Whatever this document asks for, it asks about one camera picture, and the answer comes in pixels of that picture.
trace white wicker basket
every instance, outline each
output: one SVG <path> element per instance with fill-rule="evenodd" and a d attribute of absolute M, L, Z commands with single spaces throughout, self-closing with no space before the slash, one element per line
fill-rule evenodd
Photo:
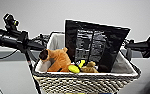
<path fill-rule="evenodd" d="M 115 93 L 140 77 L 140 70 L 119 52 L 111 73 L 37 72 L 33 75 L 47 93 Z"/>

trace orange stuffed toy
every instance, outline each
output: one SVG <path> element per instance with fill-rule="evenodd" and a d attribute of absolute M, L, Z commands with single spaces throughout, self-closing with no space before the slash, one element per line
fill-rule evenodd
<path fill-rule="evenodd" d="M 53 58 L 54 63 L 48 68 L 47 72 L 69 72 L 68 66 L 71 64 L 71 60 L 67 55 L 67 48 L 49 50 L 45 49 L 39 54 L 39 58 L 42 62 L 49 61 Z"/>

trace yellow plush toy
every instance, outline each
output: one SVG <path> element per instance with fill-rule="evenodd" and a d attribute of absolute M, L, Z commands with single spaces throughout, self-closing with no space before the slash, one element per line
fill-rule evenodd
<path fill-rule="evenodd" d="M 94 68 L 95 62 L 91 61 L 87 64 L 87 66 L 84 66 L 81 68 L 82 72 L 85 73 L 98 73 L 98 71 Z"/>
<path fill-rule="evenodd" d="M 71 60 L 67 55 L 67 48 L 49 50 L 45 49 L 39 54 L 39 58 L 42 62 L 47 62 L 53 58 L 54 63 L 48 68 L 47 72 L 69 72 L 68 66 L 71 64 Z"/>

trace stuffed toy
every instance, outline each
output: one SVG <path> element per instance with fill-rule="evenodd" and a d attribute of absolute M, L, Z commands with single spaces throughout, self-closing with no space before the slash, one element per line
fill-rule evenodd
<path fill-rule="evenodd" d="M 85 73 L 98 73 L 98 71 L 94 68 L 95 62 L 91 61 L 86 66 L 81 68 L 82 72 Z"/>
<path fill-rule="evenodd" d="M 49 50 L 45 49 L 39 54 L 42 62 L 47 62 L 51 58 L 54 59 L 54 63 L 48 68 L 47 72 L 69 72 L 68 66 L 71 64 L 71 60 L 67 55 L 67 48 Z"/>

